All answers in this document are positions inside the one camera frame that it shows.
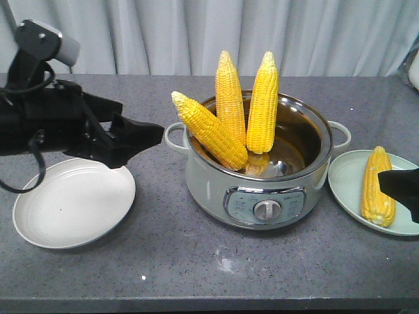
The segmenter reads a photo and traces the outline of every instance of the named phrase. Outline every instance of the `curtain fold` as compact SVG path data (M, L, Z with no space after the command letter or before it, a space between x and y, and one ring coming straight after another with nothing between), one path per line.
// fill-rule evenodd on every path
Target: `curtain fold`
M80 42L57 73L214 75L228 50L255 75L270 50L282 76L387 76L419 34L417 0L2 0L1 72L26 18Z

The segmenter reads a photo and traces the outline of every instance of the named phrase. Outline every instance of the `control knob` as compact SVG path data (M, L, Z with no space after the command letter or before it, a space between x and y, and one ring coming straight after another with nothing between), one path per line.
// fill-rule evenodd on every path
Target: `control knob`
M274 200L260 201L253 208L253 214L259 220L271 221L281 214L281 205Z

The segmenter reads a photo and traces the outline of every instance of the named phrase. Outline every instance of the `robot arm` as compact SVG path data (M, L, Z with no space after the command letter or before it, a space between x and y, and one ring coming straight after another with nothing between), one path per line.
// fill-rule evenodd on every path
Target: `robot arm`
M117 168L161 142L162 126L125 118L121 103L87 94L74 82L55 80L47 61L56 58L72 66L78 42L33 20L20 24L16 42L18 51L6 86L0 88L0 156L30 152L39 163L40 175L27 190L3 181L0 186L23 193L39 185L45 175L42 152L62 151ZM100 122L111 122L111 127L104 130Z

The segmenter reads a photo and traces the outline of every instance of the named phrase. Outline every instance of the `black cable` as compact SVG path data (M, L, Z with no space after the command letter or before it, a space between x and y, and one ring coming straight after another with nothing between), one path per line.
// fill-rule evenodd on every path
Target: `black cable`
M13 94L13 95L24 95L24 94L36 92L37 90L40 90L41 88L44 88L44 87L48 86L49 84L51 84L54 81L55 72L47 62L45 62L45 67L46 67L45 71L50 73L50 75L42 83L40 83L38 85L35 85L35 86L32 86L31 88L26 88L25 90L11 90L10 88L0 87L0 93Z
M37 179L37 182L35 183L35 185L32 186L31 188L21 190L19 188L13 188L13 187L7 185L6 183L4 183L2 180L0 180L0 186L2 188L4 188L5 190L8 190L9 192L20 194L20 193L30 192L42 183L42 181L44 180L44 177L45 177L46 167L45 167L44 158L42 157L41 151L39 150L39 148L37 146L38 138L42 134L42 132L43 131L38 131L37 133L35 133L33 135L33 137L29 140L29 143L28 143L29 149L30 149L31 153L34 155L35 159L37 160L38 167L39 167L39 176L38 176L38 179Z

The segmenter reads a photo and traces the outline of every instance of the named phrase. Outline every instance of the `stainless steel pot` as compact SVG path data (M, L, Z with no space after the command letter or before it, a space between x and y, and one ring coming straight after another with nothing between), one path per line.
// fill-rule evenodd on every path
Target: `stainless steel pot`
M251 91L243 91L246 115L250 99ZM214 97L203 105L215 113ZM276 120L268 166L257 175L221 166L182 122L166 129L167 145L188 157L185 175L190 193L211 216L239 228L268 230L292 224L315 207L332 155L348 148L351 133L283 94L279 94ZM345 135L344 143L333 144L331 128ZM170 141L175 130L183 130L183 145Z

